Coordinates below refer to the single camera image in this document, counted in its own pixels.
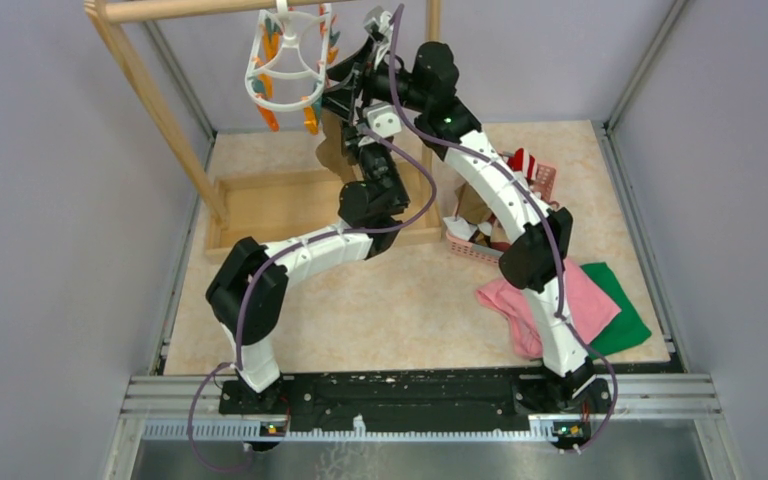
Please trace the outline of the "brown sock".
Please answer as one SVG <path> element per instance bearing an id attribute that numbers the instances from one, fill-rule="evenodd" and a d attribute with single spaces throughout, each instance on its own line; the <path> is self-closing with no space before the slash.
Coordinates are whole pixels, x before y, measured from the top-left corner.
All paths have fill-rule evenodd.
<path id="1" fill-rule="evenodd" d="M 491 209 L 477 191 L 468 183 L 463 183 L 455 190 L 457 200 L 456 215 L 466 222 L 479 225 L 490 220 Z"/>
<path id="2" fill-rule="evenodd" d="M 323 110 L 321 126 L 324 139 L 315 150 L 316 158 L 324 168 L 335 174 L 343 183 L 356 181 L 355 171 L 343 147 L 341 119 L 334 113 Z"/>

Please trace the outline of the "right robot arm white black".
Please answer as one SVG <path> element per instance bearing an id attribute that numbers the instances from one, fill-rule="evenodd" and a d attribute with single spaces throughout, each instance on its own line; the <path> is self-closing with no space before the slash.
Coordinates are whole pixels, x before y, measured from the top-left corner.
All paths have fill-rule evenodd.
<path id="1" fill-rule="evenodd" d="M 511 245 L 498 266 L 531 308 L 542 342 L 546 397 L 572 412 L 587 397 L 595 369 L 585 341 L 575 332 L 563 261 L 573 217 L 536 198 L 493 148 L 480 121 L 457 95 L 459 70 L 450 47 L 422 44 L 412 69 L 373 37 L 352 56 L 326 70 L 322 107 L 341 124 L 343 149 L 363 178 L 341 192 L 339 217 L 356 228 L 391 226 L 409 199 L 383 140 L 400 115 L 413 111 L 409 128 L 454 169 L 490 208 Z"/>

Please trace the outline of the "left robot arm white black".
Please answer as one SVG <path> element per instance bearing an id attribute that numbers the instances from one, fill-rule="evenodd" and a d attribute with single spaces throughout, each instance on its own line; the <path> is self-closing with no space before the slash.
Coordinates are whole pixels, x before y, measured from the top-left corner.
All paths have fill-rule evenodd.
<path id="1" fill-rule="evenodd" d="M 234 352 L 230 366 L 244 384 L 243 401 L 257 413 L 279 404 L 281 373 L 270 334 L 286 292 L 345 263 L 386 252 L 406 223 L 398 220 L 410 198 L 392 156 L 402 124 L 366 120 L 345 128 L 343 139 L 363 178 L 345 184 L 338 220 L 284 241 L 239 240 L 209 284 L 205 297 Z"/>

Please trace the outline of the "white round clip hanger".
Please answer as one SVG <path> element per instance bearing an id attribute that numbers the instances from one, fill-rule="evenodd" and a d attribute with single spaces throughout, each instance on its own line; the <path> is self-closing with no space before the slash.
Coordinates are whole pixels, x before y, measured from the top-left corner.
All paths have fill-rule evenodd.
<path id="1" fill-rule="evenodd" d="M 300 113 L 311 135 L 320 133 L 326 70 L 339 48 L 336 16 L 330 3 L 315 12 L 278 1 L 258 14 L 245 73 L 245 88 L 266 126 L 280 130 L 280 114 Z"/>

